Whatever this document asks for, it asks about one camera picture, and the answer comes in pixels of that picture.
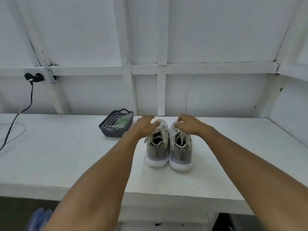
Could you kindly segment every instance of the plastic basket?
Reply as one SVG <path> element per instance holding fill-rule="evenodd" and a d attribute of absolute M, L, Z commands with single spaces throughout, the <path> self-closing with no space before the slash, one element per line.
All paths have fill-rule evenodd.
<path fill-rule="evenodd" d="M 118 120 L 121 117 L 124 117 L 125 115 L 129 113 L 134 113 L 134 112 L 128 111 L 127 109 L 115 110 L 111 112 L 108 115 L 108 117 L 106 117 L 106 119 L 103 120 L 101 124 L 99 124 L 98 127 L 100 128 L 102 133 L 107 137 L 121 138 L 124 132 L 128 131 L 128 129 L 132 125 L 134 116 L 131 116 L 131 118 L 128 120 L 128 122 L 123 128 L 115 129 L 110 126 L 112 126 L 116 120 Z"/>

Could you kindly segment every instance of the sneaker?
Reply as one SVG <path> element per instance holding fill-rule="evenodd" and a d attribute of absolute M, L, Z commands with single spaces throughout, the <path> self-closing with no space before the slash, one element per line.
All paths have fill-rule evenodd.
<path fill-rule="evenodd" d="M 160 121 L 160 125 L 144 141 L 147 143 L 146 162 L 151 167 L 163 167 L 168 163 L 168 124 L 164 120 Z"/>
<path fill-rule="evenodd" d="M 192 168 L 192 141 L 189 134 L 174 127 L 169 130 L 170 138 L 170 167 L 178 171 L 189 171 Z"/>

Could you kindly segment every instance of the human arm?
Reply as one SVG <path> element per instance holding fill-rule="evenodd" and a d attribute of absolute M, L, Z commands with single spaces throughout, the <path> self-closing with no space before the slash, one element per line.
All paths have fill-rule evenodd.
<path fill-rule="evenodd" d="M 180 115 L 178 122 L 207 143 L 267 231 L 308 230 L 307 187 L 195 117 Z"/>
<path fill-rule="evenodd" d="M 138 141 L 150 135 L 159 122 L 143 116 L 119 142 L 92 165 L 57 206 L 44 231 L 114 231 Z"/>

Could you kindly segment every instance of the white tabletop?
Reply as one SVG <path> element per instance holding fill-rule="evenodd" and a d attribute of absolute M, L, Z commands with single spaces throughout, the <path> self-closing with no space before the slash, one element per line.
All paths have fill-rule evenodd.
<path fill-rule="evenodd" d="M 53 188 L 67 191 L 118 138 L 105 137 L 98 125 L 106 116 L 22 114 L 26 127 L 0 151 L 0 196 L 54 199 Z M 0 124 L 14 114 L 0 114 Z M 171 125 L 176 117 L 163 117 Z M 259 155 L 308 186 L 308 149 L 268 119 L 199 118 L 233 141 Z M 2 126 L 0 139 L 9 126 Z M 10 138 L 21 133 L 17 125 Z M 145 163 L 144 139 L 137 144 L 126 194 L 156 194 L 243 201 L 217 159 L 197 136 L 192 136 L 193 168 L 172 170 L 169 165 L 151 168 Z M 36 193 L 27 189 L 42 189 Z"/>

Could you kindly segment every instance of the white wooden frame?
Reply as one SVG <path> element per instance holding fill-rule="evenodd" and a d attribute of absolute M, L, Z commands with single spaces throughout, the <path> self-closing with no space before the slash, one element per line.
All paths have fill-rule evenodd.
<path fill-rule="evenodd" d="M 33 16 L 26 0 L 6 0 L 17 25 L 22 29 L 22 37 L 32 57 L 34 67 L 1 68 L 0 76 L 23 76 L 25 71 L 44 71 L 48 77 L 83 75 L 123 75 L 128 108 L 138 114 L 134 75 L 157 75 L 157 115 L 165 116 L 167 74 L 282 74 L 308 81 L 308 65 L 296 64 L 297 57 L 308 37 L 308 0 L 299 0 L 296 12 L 279 49 L 275 62 L 240 63 L 187 63 L 168 64 L 168 19 L 169 0 L 157 0 L 157 64 L 131 65 L 131 41 L 128 23 L 127 0 L 113 0 L 118 33 L 121 66 L 65 67 L 53 66 L 43 40 L 35 27 Z M 255 117 L 268 117 L 271 106 L 279 95 L 277 87 L 283 86 L 285 78 L 276 77 L 265 88 L 256 106 Z M 60 84 L 45 81 L 51 92 L 58 114 L 70 114 L 70 109 Z"/>
<path fill-rule="evenodd" d="M 118 32 L 121 65 L 123 69 L 122 74 L 126 88 L 127 101 L 129 109 L 134 111 L 135 115 L 138 115 L 135 80 L 130 69 L 131 41 L 129 37 L 127 0 L 113 0 L 113 9 Z"/>
<path fill-rule="evenodd" d="M 157 0 L 157 65 L 165 66 L 168 63 L 168 21 L 169 0 Z M 165 116 L 166 108 L 166 73 L 157 74 L 157 116 Z"/>

